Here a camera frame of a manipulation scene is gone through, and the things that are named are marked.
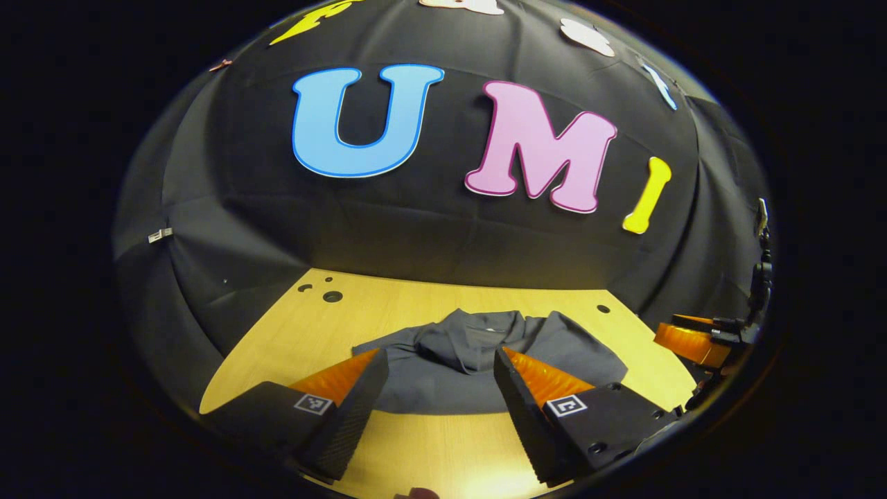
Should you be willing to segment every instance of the foam letter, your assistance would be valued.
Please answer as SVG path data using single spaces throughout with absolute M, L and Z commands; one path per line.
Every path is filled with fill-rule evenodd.
M 501 15 L 505 11 L 498 8 L 496 0 L 419 0 L 427 7 L 443 7 L 445 9 L 466 9 L 481 14 Z
M 574 20 L 562 19 L 561 32 L 570 40 L 585 45 L 607 57 L 616 56 L 613 47 L 609 46 L 609 40 L 607 37 L 584 24 L 580 24 Z
M 653 82 L 656 84 L 656 88 L 659 89 L 659 95 L 663 96 L 663 100 L 666 104 L 668 104 L 668 107 L 670 107 L 672 111 L 677 111 L 678 105 L 675 104 L 674 99 L 671 98 L 671 94 L 668 92 L 668 85 L 665 84 L 665 81 L 663 81 L 659 73 L 656 73 L 655 69 L 646 64 L 641 64 L 641 67 L 643 67 L 647 70 L 648 73 L 650 73 L 650 77 L 653 78 Z
M 371 177 L 393 170 L 416 149 L 432 83 L 444 79 L 438 67 L 419 64 L 388 66 L 379 73 L 391 82 L 385 132 L 366 146 L 339 139 L 339 112 L 345 89 L 360 79 L 353 67 L 328 69 L 295 82 L 299 94 L 293 118 L 293 152 L 305 168 L 326 177 Z
M 566 167 L 563 183 L 552 189 L 552 203 L 578 213 L 595 211 L 600 171 L 609 141 L 616 136 L 616 126 L 585 112 L 555 137 L 542 99 L 532 89 L 493 81 L 487 82 L 483 91 L 494 103 L 490 136 L 481 166 L 465 176 L 465 186 L 478 194 L 512 194 L 517 190 L 517 181 L 511 175 L 517 150 L 530 198 L 542 195 Z
M 293 36 L 304 33 L 305 31 L 308 31 L 309 29 L 316 28 L 316 27 L 320 26 L 319 21 L 321 19 L 333 17 L 334 15 L 338 14 L 339 12 L 344 11 L 345 9 L 347 9 L 351 6 L 352 2 L 363 2 L 363 1 L 364 0 L 343 0 L 341 2 L 336 2 L 335 4 L 324 5 L 323 7 L 320 7 L 319 9 L 308 12 L 307 14 L 305 14 L 305 17 L 303 17 L 301 20 L 299 20 L 299 22 L 295 23 L 295 26 L 288 29 L 286 31 L 286 33 L 284 33 L 283 35 L 275 38 L 268 45 L 274 45 L 277 42 L 280 42 L 282 40 L 286 40 L 287 38 L 291 38 Z
M 623 229 L 635 234 L 643 234 L 650 227 L 650 215 L 653 214 L 653 208 L 656 207 L 656 202 L 659 201 L 659 196 L 663 193 L 663 187 L 671 180 L 671 168 L 663 160 L 653 156 L 650 158 L 649 167 L 650 177 L 647 179 L 647 185 L 644 186 L 644 192 L 640 195 L 638 205 L 622 222 Z

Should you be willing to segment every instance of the wooden table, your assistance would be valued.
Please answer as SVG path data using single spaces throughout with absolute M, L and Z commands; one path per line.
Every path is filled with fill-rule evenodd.
M 312 287 L 300 291 L 305 284 Z M 341 301 L 326 302 L 328 291 L 341 292 Z M 519 310 L 533 317 L 559 311 L 622 359 L 628 366 L 626 386 L 664 409 L 682 406 L 695 387 L 678 358 L 653 343 L 653 331 L 606 290 L 481 288 L 311 269 L 224 360 L 203 394 L 200 412 L 262 381 L 291 384 L 348 359 L 352 346 L 438 322 L 457 308 L 468 313 Z M 412 487 L 430 488 L 442 499 L 524 499 L 552 490 L 536 480 L 508 413 L 381 411 L 370 415 L 342 480 L 325 487 L 383 499 L 406 495 Z

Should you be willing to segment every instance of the letter u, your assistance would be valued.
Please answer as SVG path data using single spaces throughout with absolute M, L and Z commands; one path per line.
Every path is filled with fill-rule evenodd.
M 444 79 L 439 67 L 419 64 L 388 66 L 379 73 L 391 83 L 385 131 L 366 146 L 339 139 L 339 113 L 345 90 L 360 71 L 341 67 L 303 76 L 293 85 L 299 94 L 293 118 L 293 152 L 307 169 L 326 177 L 360 178 L 400 166 L 419 143 L 428 87 Z

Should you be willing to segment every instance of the gray shirt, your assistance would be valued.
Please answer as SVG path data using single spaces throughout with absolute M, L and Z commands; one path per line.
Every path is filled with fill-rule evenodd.
M 401 329 L 352 348 L 357 355 L 386 349 L 389 379 L 375 408 L 409 414 L 507 412 L 493 379 L 501 345 L 594 386 L 621 381 L 628 368 L 607 346 L 559 312 L 547 318 L 520 312 L 466 313 Z

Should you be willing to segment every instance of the letter m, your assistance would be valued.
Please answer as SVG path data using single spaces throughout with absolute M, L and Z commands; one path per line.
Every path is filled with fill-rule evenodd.
M 536 91 L 499 81 L 487 82 L 483 91 L 493 99 L 492 126 L 481 166 L 465 176 L 465 186 L 478 194 L 513 194 L 517 181 L 511 165 L 518 151 L 530 198 L 542 195 L 567 168 L 563 182 L 552 189 L 552 202 L 579 213 L 595 211 L 600 171 L 616 126 L 593 113 L 580 113 L 555 137 Z

